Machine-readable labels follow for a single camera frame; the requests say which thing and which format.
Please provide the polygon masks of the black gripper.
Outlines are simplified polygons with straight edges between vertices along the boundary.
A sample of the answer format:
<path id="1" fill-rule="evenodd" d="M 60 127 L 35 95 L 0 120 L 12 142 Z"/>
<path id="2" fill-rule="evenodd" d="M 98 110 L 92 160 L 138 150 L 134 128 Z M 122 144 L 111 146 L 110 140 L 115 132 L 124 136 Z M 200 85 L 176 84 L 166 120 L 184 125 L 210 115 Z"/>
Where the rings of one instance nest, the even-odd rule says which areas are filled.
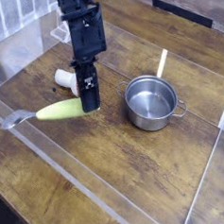
<path id="1" fill-rule="evenodd" d="M 71 65 L 76 67 L 76 77 L 82 109 L 88 113 L 100 107 L 99 82 L 95 56 L 104 52 L 106 38 L 99 3 L 80 4 L 62 1 L 61 19 L 69 25 L 74 56 Z"/>

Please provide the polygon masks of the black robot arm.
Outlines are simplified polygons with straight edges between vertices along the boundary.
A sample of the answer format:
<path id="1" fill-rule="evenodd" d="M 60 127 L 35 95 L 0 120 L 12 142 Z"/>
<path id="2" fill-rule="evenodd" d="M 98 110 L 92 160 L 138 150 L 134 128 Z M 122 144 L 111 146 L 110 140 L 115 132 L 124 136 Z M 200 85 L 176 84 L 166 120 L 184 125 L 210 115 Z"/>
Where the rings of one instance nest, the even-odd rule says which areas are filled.
<path id="1" fill-rule="evenodd" d="M 99 82 L 94 65 L 96 55 L 107 50 L 101 6 L 94 0 L 58 0 L 61 19 L 69 26 L 82 109 L 100 106 Z"/>

